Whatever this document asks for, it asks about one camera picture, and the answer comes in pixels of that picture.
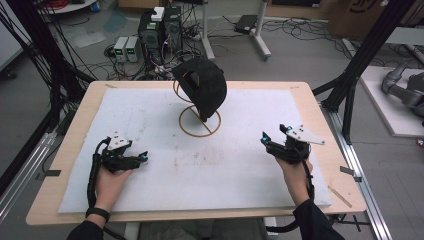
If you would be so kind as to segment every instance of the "black helmet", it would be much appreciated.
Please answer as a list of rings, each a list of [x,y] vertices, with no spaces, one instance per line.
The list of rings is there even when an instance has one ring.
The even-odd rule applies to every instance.
[[[223,73],[213,62],[203,58],[192,58],[172,69],[203,122],[215,113],[227,96]]]

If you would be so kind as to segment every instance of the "robotic hand controller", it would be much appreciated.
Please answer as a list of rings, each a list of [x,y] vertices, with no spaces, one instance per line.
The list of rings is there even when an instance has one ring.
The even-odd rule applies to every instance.
[[[262,132],[261,143],[265,145],[266,152],[277,157],[289,164],[299,164],[303,165],[305,169],[306,178],[308,180],[306,189],[310,199],[315,197],[315,189],[312,184],[312,175],[309,171],[306,160],[308,160],[309,153],[311,152],[310,142],[317,144],[324,144],[325,142],[318,136],[309,132],[303,128],[301,125],[299,128],[293,129],[292,127],[286,127],[283,124],[280,124],[280,131],[287,136],[286,145],[281,145],[271,141],[271,138],[265,133]],[[298,227],[296,221],[283,226],[283,227],[270,227],[267,226],[266,229],[268,232],[275,233],[285,233],[292,231]]]
[[[127,140],[119,135],[113,138],[108,137],[103,140],[108,144],[104,148],[102,154],[94,153],[93,158],[105,166],[110,172],[114,173],[120,170],[136,169],[140,164],[147,161],[147,151],[133,157],[124,157],[124,152],[127,148],[131,147],[132,141]]]

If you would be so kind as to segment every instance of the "wrist strap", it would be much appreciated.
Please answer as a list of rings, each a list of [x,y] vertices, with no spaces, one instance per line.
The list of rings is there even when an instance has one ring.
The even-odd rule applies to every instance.
[[[88,217],[88,215],[90,214],[96,214],[96,215],[102,216],[106,220],[106,222],[108,222],[110,218],[110,213],[108,213],[106,210],[101,208],[95,208],[95,207],[88,208],[87,212],[85,213],[85,217]]]

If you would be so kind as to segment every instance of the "power supply box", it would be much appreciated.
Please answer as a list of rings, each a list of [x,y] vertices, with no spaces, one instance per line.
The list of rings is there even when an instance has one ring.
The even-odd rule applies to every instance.
[[[127,58],[129,62],[138,62],[141,55],[140,39],[134,36],[129,37],[125,50],[127,51]]]
[[[118,41],[115,43],[115,46],[113,47],[113,51],[116,55],[116,60],[118,62],[126,62],[128,61],[127,58],[127,51],[125,51],[125,46],[127,45],[128,37],[119,37]]]
[[[234,31],[249,34],[250,30],[255,26],[258,15],[243,15],[240,20],[237,22]]]
[[[138,36],[141,42],[141,51],[146,62],[153,61],[158,65],[163,65],[162,52],[164,42],[164,25],[163,21],[154,22],[151,20],[152,13],[145,12],[141,15],[140,25],[138,26]]]

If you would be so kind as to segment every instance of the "cardboard box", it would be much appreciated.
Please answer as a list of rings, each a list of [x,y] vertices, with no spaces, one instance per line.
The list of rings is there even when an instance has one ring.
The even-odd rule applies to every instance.
[[[319,10],[325,13],[332,13],[338,2],[339,0],[321,0]]]
[[[339,0],[327,29],[334,38],[364,40],[385,9],[383,0]]]
[[[167,4],[168,1],[166,0],[119,0],[120,8],[153,9],[155,7],[165,7]]]

